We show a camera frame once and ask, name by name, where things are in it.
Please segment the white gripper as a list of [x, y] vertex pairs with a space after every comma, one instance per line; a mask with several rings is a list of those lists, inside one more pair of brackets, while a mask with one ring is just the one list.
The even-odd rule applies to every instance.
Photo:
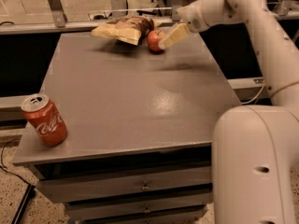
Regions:
[[207, 25], [203, 14], [203, 2], [197, 0], [185, 7], [177, 9], [177, 14], [184, 23], [174, 24], [158, 42], [160, 49], [168, 49], [177, 44], [190, 34], [190, 30], [194, 33], [206, 31]]

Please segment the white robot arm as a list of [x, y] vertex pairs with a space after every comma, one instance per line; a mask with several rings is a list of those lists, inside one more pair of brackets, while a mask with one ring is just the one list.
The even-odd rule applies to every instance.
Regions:
[[197, 0], [177, 14], [187, 29], [245, 24], [270, 105], [242, 105], [212, 141], [215, 224], [296, 224], [291, 168], [299, 162], [299, 50], [266, 0]]

